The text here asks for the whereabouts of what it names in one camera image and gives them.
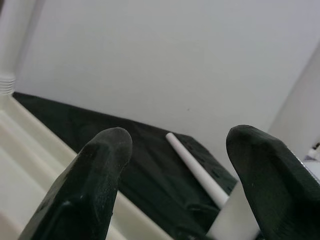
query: white tray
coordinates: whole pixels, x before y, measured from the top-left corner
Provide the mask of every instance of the white tray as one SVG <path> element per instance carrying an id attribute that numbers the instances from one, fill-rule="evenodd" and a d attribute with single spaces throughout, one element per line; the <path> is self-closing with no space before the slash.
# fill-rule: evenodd
<path id="1" fill-rule="evenodd" d="M 76 153 L 11 95 L 0 96 L 0 236 L 15 240 Z M 118 191 L 108 240 L 172 238 Z"/>

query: black cloth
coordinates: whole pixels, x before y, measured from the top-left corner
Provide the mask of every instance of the black cloth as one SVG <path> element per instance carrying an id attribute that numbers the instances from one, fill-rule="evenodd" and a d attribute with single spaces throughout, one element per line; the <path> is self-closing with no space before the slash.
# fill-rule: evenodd
<path id="1" fill-rule="evenodd" d="M 167 130 L 36 96 L 13 96 L 77 153 L 104 129 L 126 129 L 133 150 L 119 190 L 174 239 L 205 238 L 219 209 L 167 142 Z M 175 135 L 229 194 L 236 180 L 194 138 Z"/>

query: white rod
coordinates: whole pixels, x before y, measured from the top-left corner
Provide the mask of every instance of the white rod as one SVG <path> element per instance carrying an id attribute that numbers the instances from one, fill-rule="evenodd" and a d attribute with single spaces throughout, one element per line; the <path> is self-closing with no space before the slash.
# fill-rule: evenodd
<path id="1" fill-rule="evenodd" d="M 259 231 L 242 184 L 238 182 L 206 236 L 216 240 L 254 240 Z"/>
<path id="2" fill-rule="evenodd" d="M 172 145 L 174 150 L 178 153 L 187 167 L 190 169 L 194 177 L 201 184 L 203 189 L 211 197 L 214 203 L 222 209 L 228 200 L 229 196 L 220 187 L 220 185 L 208 174 L 208 172 L 198 163 L 198 161 L 191 155 L 191 153 L 182 145 L 176 136 L 170 132 L 166 139 Z"/>

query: white pipe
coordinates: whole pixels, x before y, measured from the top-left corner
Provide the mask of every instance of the white pipe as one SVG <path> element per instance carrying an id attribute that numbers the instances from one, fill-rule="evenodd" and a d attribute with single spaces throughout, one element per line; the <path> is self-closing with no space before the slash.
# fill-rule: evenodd
<path id="1" fill-rule="evenodd" d="M 254 240 L 259 231 L 242 184 L 238 182 L 206 236 L 216 240 Z"/>
<path id="2" fill-rule="evenodd" d="M 208 174 L 200 163 L 198 163 L 194 156 L 191 155 L 172 132 L 168 133 L 165 137 L 214 203 L 222 209 L 229 198 L 228 194 L 226 194 L 220 185 Z"/>
<path id="3" fill-rule="evenodd" d="M 36 0 L 5 0 L 0 14 L 0 95 L 11 94 Z"/>

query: white wall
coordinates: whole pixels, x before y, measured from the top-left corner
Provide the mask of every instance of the white wall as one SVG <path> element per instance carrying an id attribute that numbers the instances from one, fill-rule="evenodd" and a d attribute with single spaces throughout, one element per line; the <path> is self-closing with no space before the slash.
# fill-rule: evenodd
<path id="1" fill-rule="evenodd" d="M 267 131 L 320 39 L 317 0 L 42 4 L 17 91 L 190 134 L 228 169 L 229 129 Z"/>
<path id="2" fill-rule="evenodd" d="M 270 134 L 301 160 L 320 140 L 320 46 L 273 122 Z"/>

